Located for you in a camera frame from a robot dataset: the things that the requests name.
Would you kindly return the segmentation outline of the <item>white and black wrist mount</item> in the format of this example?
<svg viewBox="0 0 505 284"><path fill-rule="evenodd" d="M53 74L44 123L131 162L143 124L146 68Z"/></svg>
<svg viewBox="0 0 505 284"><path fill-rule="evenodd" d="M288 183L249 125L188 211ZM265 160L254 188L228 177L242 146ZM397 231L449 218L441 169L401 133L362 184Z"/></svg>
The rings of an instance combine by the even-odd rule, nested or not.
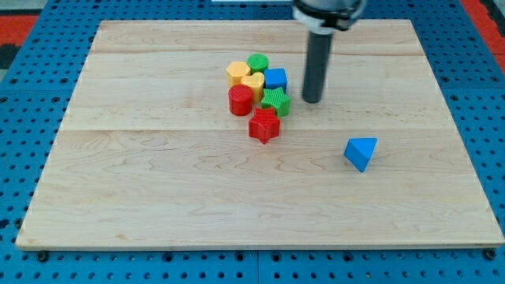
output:
<svg viewBox="0 0 505 284"><path fill-rule="evenodd" d="M350 29L362 17L367 0L293 0L293 17L310 32L330 35Z"/></svg>

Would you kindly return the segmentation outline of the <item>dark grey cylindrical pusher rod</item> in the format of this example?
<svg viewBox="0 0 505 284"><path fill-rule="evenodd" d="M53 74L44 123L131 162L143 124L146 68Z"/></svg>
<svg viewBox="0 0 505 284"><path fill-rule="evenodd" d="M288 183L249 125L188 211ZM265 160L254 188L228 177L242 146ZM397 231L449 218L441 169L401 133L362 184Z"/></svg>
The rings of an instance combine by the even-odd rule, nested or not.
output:
<svg viewBox="0 0 505 284"><path fill-rule="evenodd" d="M307 103L318 103L322 98L332 40L332 34L309 33L302 88L302 98Z"/></svg>

